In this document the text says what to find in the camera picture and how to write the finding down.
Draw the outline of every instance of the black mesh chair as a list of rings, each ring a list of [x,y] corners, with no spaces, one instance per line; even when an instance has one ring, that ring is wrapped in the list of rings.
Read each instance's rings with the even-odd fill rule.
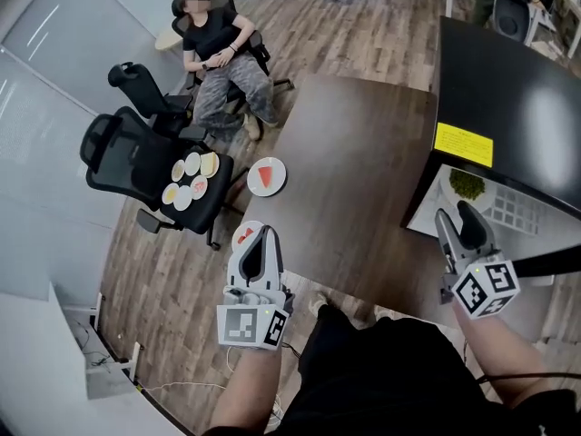
[[[175,19],[172,22],[173,30],[180,36],[183,37],[186,30],[188,29],[191,20],[190,17],[185,14],[182,9],[180,8],[180,3],[182,0],[173,0],[172,2],[172,13],[175,16]],[[236,6],[234,5],[234,0],[211,0],[210,8],[218,8],[221,6],[226,6],[233,11],[236,11]],[[262,68],[262,71],[267,75],[270,74],[269,69],[267,67],[267,62],[271,59],[271,54],[269,54],[268,50],[264,46],[262,42],[262,35],[258,31],[254,31],[249,39],[250,49],[249,52],[256,58],[259,66]],[[193,89],[195,85],[201,85],[202,79],[196,76],[196,73],[189,73],[188,74],[188,81],[186,82],[188,89]],[[289,89],[294,89],[294,84],[290,79],[280,79],[274,81],[274,85],[283,85],[286,84]],[[236,106],[233,109],[233,112],[237,112],[240,108],[246,103],[246,97],[244,92],[241,91],[235,83],[231,83],[230,89],[228,90],[228,103],[236,102]]]
[[[175,138],[190,125],[192,96],[162,95],[151,73],[142,64],[116,64],[107,79],[111,87],[119,87],[127,95],[141,116],[153,117],[151,127],[156,133]],[[202,128],[188,132],[188,137],[193,140],[202,141],[205,135]]]
[[[88,166],[86,182],[90,187],[110,193],[128,195],[145,203],[150,210],[161,213],[175,223],[165,223],[140,210],[137,222],[145,230],[157,233],[161,228],[206,234],[207,243],[213,250],[220,245],[212,241],[214,220],[222,207],[240,215],[243,213],[225,203],[226,194],[248,168],[244,168],[233,180],[233,159],[219,154],[220,168],[209,180],[206,194],[192,201],[183,212],[162,202],[163,190],[172,181],[173,165],[190,152],[201,151],[192,142],[163,137],[143,122],[128,106],[115,114],[97,116],[84,135],[81,143],[81,159]],[[180,185],[189,185],[193,177],[185,175]]]

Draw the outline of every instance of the bowl of green food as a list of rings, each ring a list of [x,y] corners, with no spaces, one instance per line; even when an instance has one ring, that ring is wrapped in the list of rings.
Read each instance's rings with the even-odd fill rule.
[[[454,207],[464,200],[479,212],[484,212],[494,202],[496,183],[446,165],[442,166],[439,174],[442,191]]]

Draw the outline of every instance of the green vegetable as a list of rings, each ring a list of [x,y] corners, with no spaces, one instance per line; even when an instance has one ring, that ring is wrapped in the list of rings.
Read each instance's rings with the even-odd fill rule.
[[[469,200],[476,200],[486,189],[482,178],[455,169],[450,172],[450,185],[460,197]]]

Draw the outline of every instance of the glossy black surface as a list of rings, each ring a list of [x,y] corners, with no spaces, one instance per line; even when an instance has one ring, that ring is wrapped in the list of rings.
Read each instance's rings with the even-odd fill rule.
[[[492,170],[479,174],[579,217],[581,80],[490,30],[440,24],[438,121],[494,140]]]

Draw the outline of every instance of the person's hand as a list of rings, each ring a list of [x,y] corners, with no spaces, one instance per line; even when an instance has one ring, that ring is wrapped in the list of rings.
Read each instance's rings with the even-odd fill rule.
[[[205,62],[209,68],[217,68],[220,66],[220,54],[213,54]]]
[[[218,54],[216,54],[219,58],[218,66],[220,68],[223,68],[225,65],[227,65],[230,62],[230,60],[234,57],[235,53],[236,52],[234,51],[234,49],[232,47],[227,47],[227,48],[224,48]]]

